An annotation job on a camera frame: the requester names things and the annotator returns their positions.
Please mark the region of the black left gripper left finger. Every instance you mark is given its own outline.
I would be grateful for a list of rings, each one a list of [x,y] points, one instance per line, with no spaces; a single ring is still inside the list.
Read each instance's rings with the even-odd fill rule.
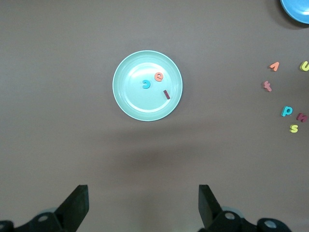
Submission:
[[[54,211],[38,214],[26,224],[15,227],[2,220],[2,232],[75,232],[89,211],[88,185],[79,185]]]

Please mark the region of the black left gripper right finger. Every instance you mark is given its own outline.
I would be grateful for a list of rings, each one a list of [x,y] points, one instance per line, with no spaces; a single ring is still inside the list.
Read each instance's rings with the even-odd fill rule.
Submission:
[[[199,185],[198,210],[204,227],[201,232],[289,232],[291,229],[274,218],[261,218],[251,224],[231,210],[223,210],[208,185]]]

